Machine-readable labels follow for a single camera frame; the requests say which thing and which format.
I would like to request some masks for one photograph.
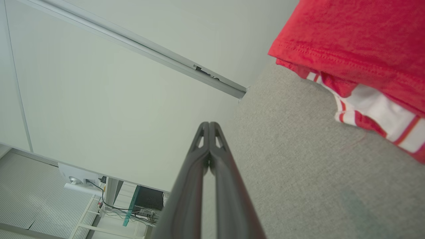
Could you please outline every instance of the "folded clothing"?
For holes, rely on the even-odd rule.
[[[425,4],[301,0],[269,54],[329,89],[336,120],[425,163]]]

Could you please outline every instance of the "gray carpet surface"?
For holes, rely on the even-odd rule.
[[[325,88],[270,63],[224,132],[267,238],[425,238],[425,165],[336,122]],[[215,238],[205,176],[203,238]]]

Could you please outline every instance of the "gray fabric surface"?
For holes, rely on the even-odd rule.
[[[225,127],[267,237],[425,238],[425,165],[335,112],[326,89],[270,63]],[[203,238],[214,184],[206,175]]]

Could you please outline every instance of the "red cloth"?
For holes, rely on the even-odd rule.
[[[422,0],[301,0],[269,54],[301,77],[368,85],[425,118],[424,12]]]
[[[414,0],[301,0],[269,54],[329,89],[337,121],[425,163],[424,12]]]

